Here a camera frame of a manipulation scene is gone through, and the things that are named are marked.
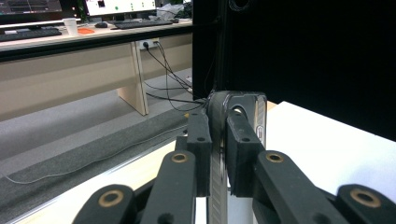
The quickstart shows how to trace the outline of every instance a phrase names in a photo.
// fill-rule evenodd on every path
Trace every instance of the power outlet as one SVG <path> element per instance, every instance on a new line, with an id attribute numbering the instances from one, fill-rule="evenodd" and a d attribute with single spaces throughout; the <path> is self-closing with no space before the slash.
<path id="1" fill-rule="evenodd" d="M 140 49 L 146 49 L 143 46 L 143 43 L 147 42 L 148 43 L 148 48 L 152 49 L 152 48 L 157 48 L 157 44 L 155 44 L 155 42 L 160 42 L 160 38 L 151 38 L 151 39 L 146 39 L 146 40 L 140 40 L 139 41 L 139 45 L 140 45 Z"/>

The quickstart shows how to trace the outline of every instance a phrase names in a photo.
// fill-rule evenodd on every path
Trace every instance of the black backdrop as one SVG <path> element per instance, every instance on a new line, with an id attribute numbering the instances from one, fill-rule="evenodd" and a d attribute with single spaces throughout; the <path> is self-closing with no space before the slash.
<path id="1" fill-rule="evenodd" d="M 231 58 L 218 62 L 231 68 L 220 88 L 263 91 L 396 141 L 394 1 L 258 2 L 220 15 L 231 42 Z"/>

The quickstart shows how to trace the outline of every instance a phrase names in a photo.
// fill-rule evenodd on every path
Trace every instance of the floor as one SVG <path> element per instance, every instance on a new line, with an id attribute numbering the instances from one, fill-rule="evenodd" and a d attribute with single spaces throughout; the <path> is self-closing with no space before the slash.
<path id="1" fill-rule="evenodd" d="M 176 72 L 176 75 L 190 83 L 188 78 L 191 77 L 191 69 Z M 172 99 L 192 100 L 191 94 L 184 89 L 180 89 L 180 85 L 171 78 L 168 78 L 167 84 L 165 76 L 146 80 L 146 83 L 148 85 L 145 85 L 145 88 L 149 94 L 164 98 L 167 98 L 169 94 Z M 170 90 L 167 93 L 165 90 L 154 89 L 150 86 L 160 89 L 177 89 Z M 171 104 L 168 100 L 147 97 L 149 114 L 146 116 L 141 116 L 124 102 L 116 91 L 109 91 L 0 122 L 0 182 L 2 183 L 0 194 L 3 198 L 3 202 L 0 203 L 0 222 L 5 223 L 20 216 L 21 210 L 27 212 L 38 204 L 50 200 L 51 197 L 55 197 L 59 191 L 65 191 L 69 187 L 73 188 L 72 186 L 87 178 L 80 173 L 75 173 L 71 176 L 71 179 L 66 177 L 58 180 L 56 178 L 48 179 L 42 183 L 26 186 L 11 183 L 4 178 L 5 175 L 24 180 L 35 178 L 35 175 L 42 176 L 46 172 L 46 166 L 43 167 L 42 164 L 50 164 L 50 162 L 52 165 L 47 166 L 47 170 L 50 173 L 57 173 L 59 172 L 58 169 L 66 169 L 67 167 L 62 166 L 68 166 L 69 164 L 64 161 L 59 163 L 54 161 L 66 156 L 69 158 L 75 157 L 73 160 L 81 160 L 85 164 L 93 158 L 81 158 L 81 156 L 73 154 L 82 150 L 91 150 L 90 153 L 93 153 L 93 156 L 100 153 L 105 154 L 103 150 L 95 152 L 87 146 L 100 145 L 101 143 L 111 145 L 112 143 L 109 143 L 111 139 L 108 140 L 111 136 L 117 138 L 117 143 L 113 145 L 126 144 L 120 133 L 128 132 L 130 139 L 127 140 L 130 141 L 133 141 L 132 139 L 144 139 L 145 133 L 148 133 L 152 126 L 155 126 L 152 129 L 156 129 L 157 126 L 162 125 L 158 122 L 158 118 L 164 114 L 172 112 L 171 114 L 177 113 L 177 116 L 184 116 L 185 111 L 177 111 L 174 107 L 184 105 L 183 108 L 186 110 L 195 107 L 195 105 L 185 102 L 172 102 Z M 164 121 L 163 123 L 169 125 L 172 121 Z M 164 132 L 166 127 L 166 125 L 163 125 L 163 130 L 155 130 L 152 133 Z M 138 129 L 138 131 L 133 131 L 133 136 L 131 136 L 130 130 L 133 129 Z M 162 140 L 157 139 L 156 142 L 163 141 L 164 138 L 165 136 L 162 137 Z M 122 160 L 125 160 L 125 158 L 114 159 L 113 165 L 121 163 Z M 105 169 L 108 168 L 91 167 L 87 170 L 86 173 L 88 174 L 86 176 L 100 174 Z M 37 199 L 29 199 L 32 194 Z"/>
<path id="2" fill-rule="evenodd" d="M 177 72 L 186 82 L 191 70 Z M 146 81 L 147 93 L 167 97 L 165 76 Z M 168 88 L 180 85 L 168 78 Z M 169 91 L 171 98 L 190 101 L 185 90 Z M 141 116 L 126 104 L 116 91 L 104 92 L 65 105 L 38 111 L 29 115 L 0 122 L 0 169 L 12 174 L 32 164 L 65 153 L 68 149 L 81 146 L 100 136 L 114 133 L 126 125 L 134 125 L 159 113 L 185 103 L 148 97 L 149 114 Z"/>

